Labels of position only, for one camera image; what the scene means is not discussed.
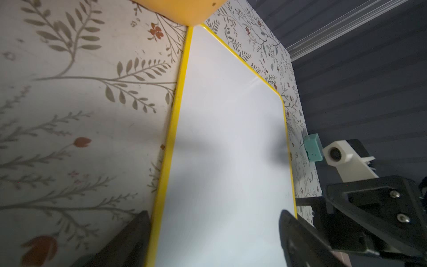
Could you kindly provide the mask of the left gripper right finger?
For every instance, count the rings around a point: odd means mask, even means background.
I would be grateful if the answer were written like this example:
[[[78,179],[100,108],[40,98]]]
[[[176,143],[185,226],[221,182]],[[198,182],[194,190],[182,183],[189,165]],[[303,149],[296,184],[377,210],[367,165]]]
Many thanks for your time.
[[[281,211],[279,233],[288,267],[344,266],[344,263],[287,210]]]

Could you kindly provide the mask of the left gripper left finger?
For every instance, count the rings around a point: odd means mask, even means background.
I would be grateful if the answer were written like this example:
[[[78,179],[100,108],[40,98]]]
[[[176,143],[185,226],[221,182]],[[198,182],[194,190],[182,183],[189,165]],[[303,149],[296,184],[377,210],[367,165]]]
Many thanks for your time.
[[[142,267],[151,232],[148,211],[140,212],[101,251],[78,258],[73,267]]]

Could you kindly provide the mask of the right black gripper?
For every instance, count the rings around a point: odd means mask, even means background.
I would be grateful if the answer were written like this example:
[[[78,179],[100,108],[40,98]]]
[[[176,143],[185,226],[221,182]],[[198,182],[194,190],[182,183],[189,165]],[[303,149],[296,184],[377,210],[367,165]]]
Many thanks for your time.
[[[312,222],[301,224],[332,251],[427,263],[427,182],[398,175],[330,184],[321,197],[298,198]]]

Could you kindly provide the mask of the whiteboard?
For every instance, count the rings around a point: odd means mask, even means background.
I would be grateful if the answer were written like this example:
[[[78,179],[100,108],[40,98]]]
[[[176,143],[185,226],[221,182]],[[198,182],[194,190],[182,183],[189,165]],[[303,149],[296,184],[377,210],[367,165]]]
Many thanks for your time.
[[[280,94],[206,25],[190,27],[152,215],[148,267],[284,267],[296,214]]]

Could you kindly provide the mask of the yellow plastic storage box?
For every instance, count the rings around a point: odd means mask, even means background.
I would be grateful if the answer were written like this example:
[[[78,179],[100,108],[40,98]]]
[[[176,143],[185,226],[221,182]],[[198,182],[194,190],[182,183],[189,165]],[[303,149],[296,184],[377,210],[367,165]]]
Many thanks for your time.
[[[226,0],[136,0],[133,2],[176,23],[196,26],[205,22]]]

